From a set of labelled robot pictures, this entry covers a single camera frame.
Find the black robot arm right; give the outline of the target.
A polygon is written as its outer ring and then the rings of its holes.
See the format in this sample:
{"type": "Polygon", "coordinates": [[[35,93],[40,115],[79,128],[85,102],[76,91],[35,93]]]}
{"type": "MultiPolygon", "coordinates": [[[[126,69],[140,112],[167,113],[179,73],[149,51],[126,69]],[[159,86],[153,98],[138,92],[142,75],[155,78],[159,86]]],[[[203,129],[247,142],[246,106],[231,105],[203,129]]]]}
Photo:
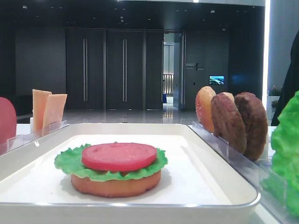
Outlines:
{"type": "Polygon", "coordinates": [[[289,100],[299,90],[299,33],[297,32],[292,48],[291,48],[291,62],[285,77],[281,96],[278,100],[278,105],[271,121],[271,126],[278,126],[278,117],[286,107],[289,100]]]}

